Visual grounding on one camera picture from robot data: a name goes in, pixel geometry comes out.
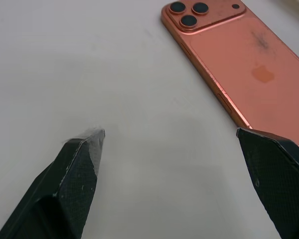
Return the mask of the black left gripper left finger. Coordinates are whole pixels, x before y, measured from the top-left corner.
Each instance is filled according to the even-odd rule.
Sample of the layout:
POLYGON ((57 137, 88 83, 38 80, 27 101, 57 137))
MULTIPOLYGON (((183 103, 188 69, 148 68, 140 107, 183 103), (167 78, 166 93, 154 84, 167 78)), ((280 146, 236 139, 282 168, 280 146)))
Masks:
POLYGON ((103 128, 91 128, 66 141, 7 219, 0 239, 81 239, 104 139, 103 128))

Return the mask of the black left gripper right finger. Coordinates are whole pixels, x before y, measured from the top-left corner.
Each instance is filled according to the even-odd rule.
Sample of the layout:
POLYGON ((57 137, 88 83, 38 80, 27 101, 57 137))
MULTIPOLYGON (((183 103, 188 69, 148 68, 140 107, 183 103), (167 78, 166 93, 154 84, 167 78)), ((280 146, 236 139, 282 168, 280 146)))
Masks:
POLYGON ((268 132, 238 128, 254 189, 281 239, 299 239, 299 147, 268 132))

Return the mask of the orange smartphone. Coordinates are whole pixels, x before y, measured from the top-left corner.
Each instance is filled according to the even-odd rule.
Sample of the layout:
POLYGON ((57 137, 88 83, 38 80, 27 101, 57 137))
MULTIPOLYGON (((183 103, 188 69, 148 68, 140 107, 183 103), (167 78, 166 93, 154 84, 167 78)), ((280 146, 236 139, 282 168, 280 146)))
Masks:
POLYGON ((299 57, 241 0, 175 0, 161 20, 237 126, 299 146, 299 57))

